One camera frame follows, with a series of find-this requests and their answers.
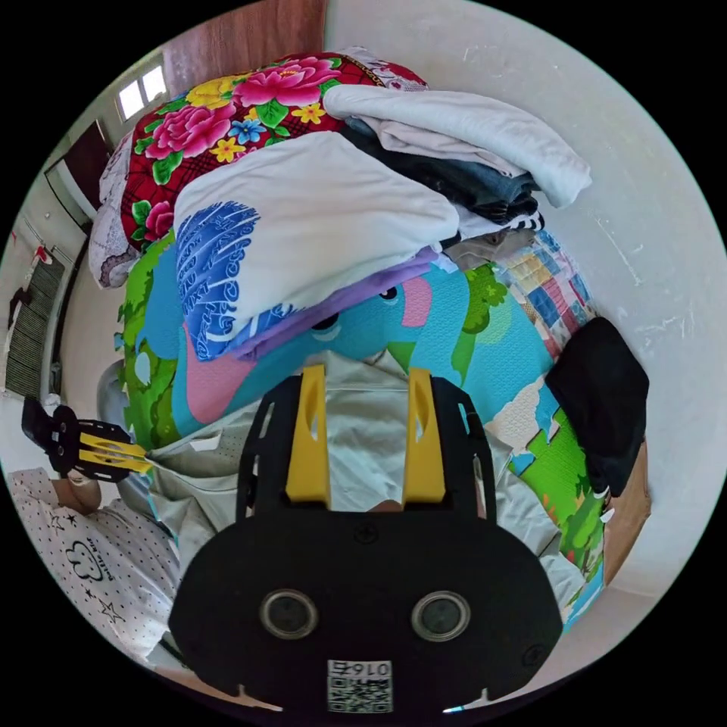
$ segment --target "cloud print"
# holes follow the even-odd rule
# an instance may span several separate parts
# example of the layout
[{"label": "cloud print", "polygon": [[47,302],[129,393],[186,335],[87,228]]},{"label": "cloud print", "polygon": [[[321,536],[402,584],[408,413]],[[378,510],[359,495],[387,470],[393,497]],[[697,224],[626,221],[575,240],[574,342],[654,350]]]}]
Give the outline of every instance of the cloud print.
[{"label": "cloud print", "polygon": [[86,543],[76,540],[72,548],[66,550],[66,558],[73,566],[73,572],[82,580],[102,581],[104,574],[101,566],[93,557],[93,553]]}]

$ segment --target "window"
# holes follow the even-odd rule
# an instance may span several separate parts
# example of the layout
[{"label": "window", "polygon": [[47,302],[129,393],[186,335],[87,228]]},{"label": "window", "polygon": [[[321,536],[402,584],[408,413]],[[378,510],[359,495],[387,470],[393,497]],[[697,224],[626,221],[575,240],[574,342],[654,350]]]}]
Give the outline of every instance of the window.
[{"label": "window", "polygon": [[164,83],[164,73],[161,66],[156,66],[145,73],[141,81],[133,80],[126,88],[119,91],[117,105],[121,119],[128,121],[166,92],[167,84]]}]

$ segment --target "bed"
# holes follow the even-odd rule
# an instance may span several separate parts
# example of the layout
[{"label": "bed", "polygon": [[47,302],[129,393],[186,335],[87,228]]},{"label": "bed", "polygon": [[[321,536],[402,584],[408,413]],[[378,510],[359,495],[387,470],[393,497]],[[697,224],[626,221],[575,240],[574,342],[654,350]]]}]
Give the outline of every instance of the bed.
[{"label": "bed", "polygon": [[488,430],[513,446],[513,471],[538,494],[563,532],[561,551],[586,577],[564,614],[567,630],[603,588],[601,501],[543,377],[593,315],[575,267],[542,231],[497,266],[450,273],[432,264],[258,361],[227,354],[201,363],[183,322],[169,232],[132,269],[119,309],[126,424],[140,444],[158,448],[255,401],[311,354],[363,360],[388,349],[404,369],[424,367],[462,386]]},{"label": "bed", "polygon": [[[293,77],[301,80],[293,95],[281,92]],[[256,149],[340,128],[320,103],[339,83],[427,88],[365,48],[287,56],[179,95],[120,144],[101,178],[89,262],[101,287],[126,284],[116,334],[126,425],[141,445],[159,448],[256,401],[312,354],[331,349],[363,360],[387,349],[405,370],[423,367],[463,387],[488,430],[513,448],[511,468],[538,495],[563,533],[563,555],[586,579],[563,614],[568,630],[603,588],[604,527],[584,455],[544,375],[594,311],[545,230],[497,265],[463,273],[430,264],[258,360],[233,352],[201,362],[193,351],[176,281],[177,195]]]}]

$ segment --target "foam play mat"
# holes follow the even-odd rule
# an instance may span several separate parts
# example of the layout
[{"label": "foam play mat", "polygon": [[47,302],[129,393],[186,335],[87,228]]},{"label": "foam play mat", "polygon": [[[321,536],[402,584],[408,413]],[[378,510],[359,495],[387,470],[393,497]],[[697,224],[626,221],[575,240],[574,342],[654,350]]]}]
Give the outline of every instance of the foam play mat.
[{"label": "foam play mat", "polygon": [[462,387],[487,429],[513,447],[513,471],[541,499],[563,532],[561,551],[587,580],[564,614],[566,629],[585,611],[603,588],[601,501],[544,375],[563,334],[592,311],[585,285],[546,232],[497,268],[449,273],[432,264],[258,361],[196,359],[175,261],[170,232],[132,268],[119,310],[126,424],[142,446],[170,444],[250,404],[318,351],[363,360],[388,349],[405,370],[425,368]]}]

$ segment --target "white shirt with stars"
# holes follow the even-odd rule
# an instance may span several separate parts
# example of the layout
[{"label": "white shirt with stars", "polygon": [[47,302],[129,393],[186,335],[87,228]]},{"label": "white shirt with stars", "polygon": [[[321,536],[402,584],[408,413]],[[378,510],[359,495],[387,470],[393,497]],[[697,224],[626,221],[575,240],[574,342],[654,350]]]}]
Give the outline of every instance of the white shirt with stars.
[{"label": "white shirt with stars", "polygon": [[43,469],[8,479],[28,535],[66,596],[107,640],[144,662],[167,630],[179,586],[169,537],[121,500],[88,516],[61,507]]}]

